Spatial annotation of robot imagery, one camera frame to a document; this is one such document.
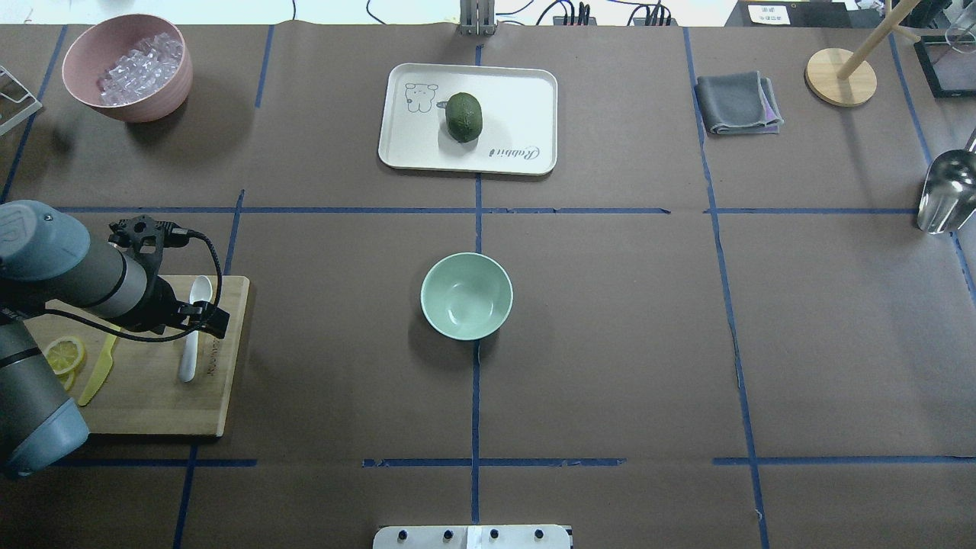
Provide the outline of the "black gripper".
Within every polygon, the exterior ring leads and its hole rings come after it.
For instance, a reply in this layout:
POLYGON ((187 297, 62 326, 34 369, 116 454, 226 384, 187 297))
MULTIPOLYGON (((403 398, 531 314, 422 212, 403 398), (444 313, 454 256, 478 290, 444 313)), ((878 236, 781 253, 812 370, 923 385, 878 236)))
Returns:
POLYGON ((230 314, 215 303, 181 303, 172 286, 154 277, 137 304, 137 332, 164 333, 167 327, 202 331, 216 339, 226 337, 230 314))

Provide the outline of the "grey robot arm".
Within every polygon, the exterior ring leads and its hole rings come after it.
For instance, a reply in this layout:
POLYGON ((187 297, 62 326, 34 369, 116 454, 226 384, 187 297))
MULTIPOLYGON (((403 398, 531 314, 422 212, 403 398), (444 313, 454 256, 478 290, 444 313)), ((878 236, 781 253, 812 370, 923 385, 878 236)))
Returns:
POLYGON ((62 317, 135 342, 226 334, 222 285, 212 297, 181 301, 159 273, 167 248, 207 242, 205 234, 146 215, 109 229, 108 239, 98 241, 46 203, 2 205, 2 473, 12 480, 65 458, 90 434, 29 330, 31 320, 62 317))

